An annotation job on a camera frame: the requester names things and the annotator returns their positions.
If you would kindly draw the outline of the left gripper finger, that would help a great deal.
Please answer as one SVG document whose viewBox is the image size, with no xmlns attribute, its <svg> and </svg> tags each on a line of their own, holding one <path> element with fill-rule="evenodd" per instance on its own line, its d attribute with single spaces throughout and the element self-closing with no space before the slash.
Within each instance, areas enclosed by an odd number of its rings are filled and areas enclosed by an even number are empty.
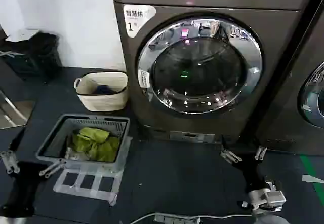
<svg viewBox="0 0 324 224">
<path fill-rule="evenodd" d="M 40 171 L 38 174 L 40 177 L 44 177 L 46 179 L 50 178 L 60 169 L 65 168 L 65 165 L 67 163 L 67 160 L 65 158 L 41 157 L 40 160 L 50 162 L 50 165 L 44 170 Z"/>
<path fill-rule="evenodd" d="M 18 174 L 20 172 L 20 167 L 18 166 L 19 161 L 16 157 L 16 150 L 18 149 L 21 140 L 25 133 L 25 127 L 17 134 L 17 136 L 12 140 L 7 151 L 1 152 L 1 160 L 4 164 L 7 174 Z"/>
</svg>

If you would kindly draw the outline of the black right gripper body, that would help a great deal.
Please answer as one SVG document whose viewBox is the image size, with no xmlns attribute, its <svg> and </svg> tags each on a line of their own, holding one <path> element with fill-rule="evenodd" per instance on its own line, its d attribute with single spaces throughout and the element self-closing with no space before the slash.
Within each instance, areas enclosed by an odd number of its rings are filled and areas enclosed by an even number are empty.
<svg viewBox="0 0 324 224">
<path fill-rule="evenodd" d="M 234 167 L 240 170 L 246 182 L 246 192 L 268 188 L 264 176 L 258 170 L 261 161 L 255 158 L 242 158 L 242 161 L 234 163 Z"/>
</svg>

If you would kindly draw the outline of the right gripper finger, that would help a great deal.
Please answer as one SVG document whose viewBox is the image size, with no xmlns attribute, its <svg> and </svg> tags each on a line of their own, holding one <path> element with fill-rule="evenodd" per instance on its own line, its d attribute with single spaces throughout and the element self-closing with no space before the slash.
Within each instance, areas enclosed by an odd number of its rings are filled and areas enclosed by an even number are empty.
<svg viewBox="0 0 324 224">
<path fill-rule="evenodd" d="M 262 146 L 259 139 L 254 137 L 253 139 L 253 143 L 255 145 L 255 147 L 257 148 L 256 153 L 255 153 L 255 160 L 256 161 L 263 161 L 264 156 L 266 154 L 266 147 Z"/>
<path fill-rule="evenodd" d="M 237 156 L 235 153 L 230 151 L 227 147 L 225 138 L 221 135 L 221 151 L 220 156 L 230 164 L 238 163 L 241 161 L 241 157 Z"/>
</svg>

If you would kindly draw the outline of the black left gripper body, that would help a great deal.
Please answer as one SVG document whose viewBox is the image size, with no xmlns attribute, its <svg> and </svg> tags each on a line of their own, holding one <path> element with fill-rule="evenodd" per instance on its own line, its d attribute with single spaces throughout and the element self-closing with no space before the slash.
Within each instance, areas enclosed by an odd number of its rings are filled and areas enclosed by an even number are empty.
<svg viewBox="0 0 324 224">
<path fill-rule="evenodd" d="M 14 181 L 3 210 L 34 210 L 37 189 L 45 181 L 39 173 L 45 170 L 47 165 L 20 161 L 18 167 L 19 173 L 10 174 Z"/>
</svg>

